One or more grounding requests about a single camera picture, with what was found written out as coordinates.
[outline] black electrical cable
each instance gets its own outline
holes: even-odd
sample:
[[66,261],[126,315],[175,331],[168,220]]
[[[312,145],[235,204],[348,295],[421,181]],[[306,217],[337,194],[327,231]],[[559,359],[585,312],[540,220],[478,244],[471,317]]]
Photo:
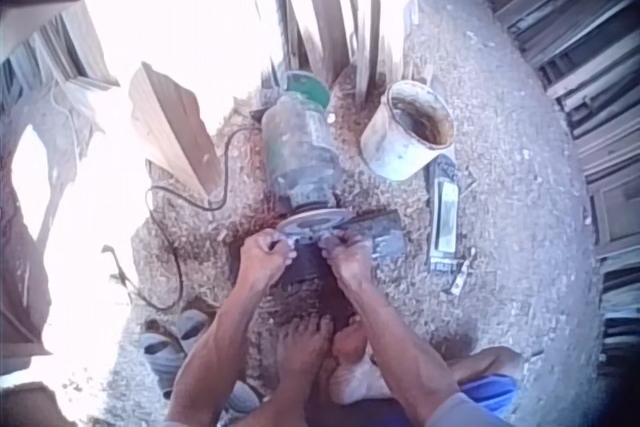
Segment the black electrical cable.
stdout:
[[149,189],[145,193],[144,200],[147,205],[147,210],[149,211],[149,216],[152,222],[156,225],[156,227],[164,237],[164,240],[166,240],[167,244],[169,244],[169,248],[171,249],[171,255],[173,255],[173,260],[176,264],[176,272],[178,274],[178,295],[176,299],[173,302],[171,302],[169,305],[161,307],[155,302],[149,300],[149,298],[146,295],[140,292],[140,289],[131,281],[131,279],[127,276],[127,274],[124,273],[124,271],[122,271],[119,265],[118,265],[118,275],[120,276],[120,279],[123,285],[128,284],[133,294],[136,295],[140,300],[142,300],[145,304],[147,304],[152,309],[155,309],[159,312],[166,312],[176,307],[182,300],[182,296],[184,294],[184,278],[182,274],[182,265],[180,264],[180,260],[178,259],[178,251],[175,245],[173,244],[173,242],[171,241],[171,239],[169,239],[169,236],[167,235],[165,228],[158,221],[158,219],[153,215],[153,209],[149,204],[149,195],[154,190],[160,191],[167,194],[171,194],[174,197],[177,197],[182,202],[190,205],[191,207],[194,207],[198,210],[202,210],[204,212],[217,212],[219,210],[222,210],[222,208],[227,203],[227,195],[229,193],[229,147],[231,146],[231,141],[233,141],[235,136],[240,132],[260,131],[260,130],[262,130],[260,127],[241,127],[238,130],[233,131],[229,136],[229,138],[227,139],[224,146],[224,187],[222,190],[222,198],[216,203],[216,205],[211,207],[207,205],[198,204],[197,202],[194,202],[193,200],[185,197],[184,195],[176,192],[175,190],[172,190],[163,185],[152,185],[151,187],[149,187]]

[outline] metal bucket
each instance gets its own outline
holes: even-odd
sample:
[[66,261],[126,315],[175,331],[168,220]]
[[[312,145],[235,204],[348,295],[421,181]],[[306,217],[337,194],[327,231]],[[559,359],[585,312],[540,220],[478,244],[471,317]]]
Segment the metal bucket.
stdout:
[[382,97],[360,149],[376,174],[406,180],[451,146],[453,137],[444,100],[424,84],[402,80]]

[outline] blue shorts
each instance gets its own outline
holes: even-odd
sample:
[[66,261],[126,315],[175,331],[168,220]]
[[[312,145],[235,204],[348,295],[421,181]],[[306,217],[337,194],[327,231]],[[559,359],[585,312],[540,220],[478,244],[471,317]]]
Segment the blue shorts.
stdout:
[[[517,382],[509,376],[491,374],[460,386],[460,391],[492,414],[502,417],[518,394]],[[410,427],[411,422],[397,405],[371,427]]]

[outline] sawdust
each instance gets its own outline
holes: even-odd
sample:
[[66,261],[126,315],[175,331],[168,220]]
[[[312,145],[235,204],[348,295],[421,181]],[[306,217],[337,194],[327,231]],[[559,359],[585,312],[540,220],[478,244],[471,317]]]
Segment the sawdust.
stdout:
[[[594,408],[600,277],[591,255],[592,227],[583,222],[584,181],[561,114],[483,0],[420,0],[420,15],[407,54],[416,70],[432,64],[447,92],[464,192],[459,252],[464,257],[472,247],[477,251],[460,296],[443,293],[451,276],[425,267],[430,213],[422,175],[393,183],[371,173],[359,156],[358,139],[382,90],[374,89],[370,101],[357,108],[352,70],[339,79],[330,105],[344,168],[340,203],[356,212],[399,210],[407,253],[377,265],[376,280],[408,324],[445,357],[505,344],[531,358],[512,415],[516,425],[584,425],[581,413],[586,419]],[[243,99],[216,133],[218,152],[231,132],[251,123],[246,112],[252,104],[253,97]],[[280,212],[266,189],[262,156],[258,134],[238,136],[230,150],[229,200],[214,214],[154,196],[183,263],[185,301],[198,294],[222,303],[231,289],[227,243],[277,222]],[[193,196],[161,169],[152,169],[151,178]],[[143,202],[142,195],[134,200]],[[168,303],[177,280],[162,236],[147,220],[130,245],[143,290]],[[277,327],[318,310],[321,291],[310,282],[276,290],[261,303],[249,332],[247,376],[262,392],[276,385]],[[122,295],[114,298],[122,302]],[[156,424],[166,403],[137,347],[138,326],[152,315],[171,326],[175,315],[158,315],[138,301],[130,309],[122,303],[102,309],[106,316],[126,309],[126,322],[108,382],[95,380],[96,368],[85,358],[73,374],[82,392],[63,389],[68,403],[89,399],[74,420],[92,423],[90,413],[118,425]],[[100,393],[107,401],[97,407],[92,399]]]

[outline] dirt ground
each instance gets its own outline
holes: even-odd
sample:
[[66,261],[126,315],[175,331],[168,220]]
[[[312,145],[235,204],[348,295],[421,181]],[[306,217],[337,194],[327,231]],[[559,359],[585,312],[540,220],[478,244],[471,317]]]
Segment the dirt ground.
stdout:
[[[380,263],[376,278],[413,329],[448,358],[491,345],[522,352],[525,375],[510,418],[516,425],[585,425],[597,407],[592,399],[600,276],[592,260],[584,180],[562,115],[484,0],[420,0],[420,16],[408,56],[418,66],[433,65],[445,87],[463,192],[459,251],[463,257],[471,248],[477,251],[461,295],[443,293],[451,277],[425,266],[430,212],[422,175],[403,183],[385,181],[358,156],[358,139],[376,101],[374,96],[364,111],[356,109],[352,70],[338,81],[330,105],[345,170],[338,194],[356,212],[399,210],[407,254]],[[46,102],[33,111],[55,119],[49,128],[68,135],[63,114],[47,110]],[[215,136],[218,152],[229,133],[250,123],[246,112],[245,103],[226,119]],[[131,152],[110,134],[93,135],[68,188],[80,200],[72,207],[63,198],[53,227],[64,226],[64,233],[54,229],[45,241],[52,286],[47,335],[58,359],[64,359],[58,363],[65,365],[51,382],[63,411],[81,424],[155,425],[166,411],[137,336],[149,316],[171,324],[175,314],[159,316],[135,299],[129,306],[124,290],[109,281],[113,265],[99,254],[103,243],[114,245],[143,290],[160,303],[176,295],[169,249],[144,209],[149,184],[144,161]],[[231,288],[227,243],[274,225],[259,135],[240,134],[229,163],[232,188],[220,212],[206,214],[163,195],[154,198],[183,262],[185,300],[198,294],[221,303]],[[184,191],[165,172],[151,174],[154,182]],[[116,220],[104,220],[112,217]],[[91,239],[99,241],[88,237],[91,229],[99,233]],[[261,304],[250,330],[247,372],[263,392],[274,387],[277,326],[317,309],[320,288],[296,286]],[[93,289],[100,292],[97,301]],[[65,296],[73,300],[61,308],[57,299]]]

